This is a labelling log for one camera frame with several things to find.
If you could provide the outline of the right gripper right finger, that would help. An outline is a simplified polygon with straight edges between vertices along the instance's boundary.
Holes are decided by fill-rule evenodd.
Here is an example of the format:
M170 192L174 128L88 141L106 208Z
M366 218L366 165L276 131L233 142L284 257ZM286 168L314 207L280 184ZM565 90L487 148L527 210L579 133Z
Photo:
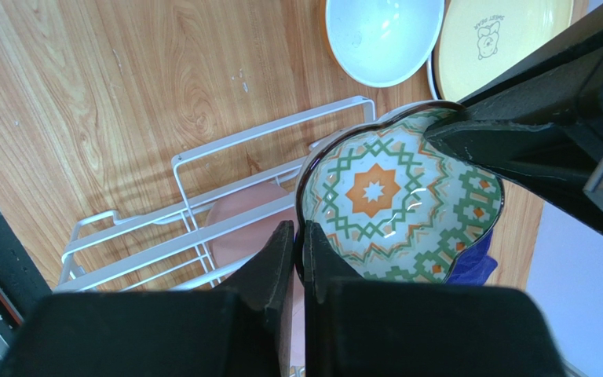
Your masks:
M546 321L506 287L368 280L302 229L309 376L563 376Z

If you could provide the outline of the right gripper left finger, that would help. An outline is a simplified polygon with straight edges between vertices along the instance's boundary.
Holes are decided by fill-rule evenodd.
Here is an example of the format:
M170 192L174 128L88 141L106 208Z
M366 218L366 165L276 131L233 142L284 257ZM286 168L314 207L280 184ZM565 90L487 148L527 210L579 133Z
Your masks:
M66 293L17 332L1 376L286 376L294 225L202 291Z

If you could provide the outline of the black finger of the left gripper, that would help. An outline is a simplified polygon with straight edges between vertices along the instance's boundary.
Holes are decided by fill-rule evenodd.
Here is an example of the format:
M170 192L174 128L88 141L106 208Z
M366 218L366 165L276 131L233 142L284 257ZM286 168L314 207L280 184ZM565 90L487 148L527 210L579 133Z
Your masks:
M603 4L424 136L603 235Z

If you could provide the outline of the yellow bear plate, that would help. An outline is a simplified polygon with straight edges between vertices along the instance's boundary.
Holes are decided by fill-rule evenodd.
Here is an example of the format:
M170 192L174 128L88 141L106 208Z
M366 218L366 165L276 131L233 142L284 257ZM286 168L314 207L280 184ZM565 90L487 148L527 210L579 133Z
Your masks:
M582 16L584 1L449 1L428 64L442 99L459 102Z

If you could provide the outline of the white patterned small bowl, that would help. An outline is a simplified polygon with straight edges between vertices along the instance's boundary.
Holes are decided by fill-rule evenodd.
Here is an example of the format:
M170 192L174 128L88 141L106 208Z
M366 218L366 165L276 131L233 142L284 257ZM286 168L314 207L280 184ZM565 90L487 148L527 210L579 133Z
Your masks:
M500 178L424 138L461 109L415 102L323 139L298 176L299 222L320 225L365 278L446 283L459 255L493 232L505 200Z

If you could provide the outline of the orange bowl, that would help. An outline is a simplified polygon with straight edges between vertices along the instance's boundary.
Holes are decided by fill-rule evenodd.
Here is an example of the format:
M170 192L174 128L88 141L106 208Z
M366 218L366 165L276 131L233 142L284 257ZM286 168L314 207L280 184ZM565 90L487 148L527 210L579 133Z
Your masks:
M445 2L415 0L322 1L322 38L337 65L374 88L412 77L436 45Z

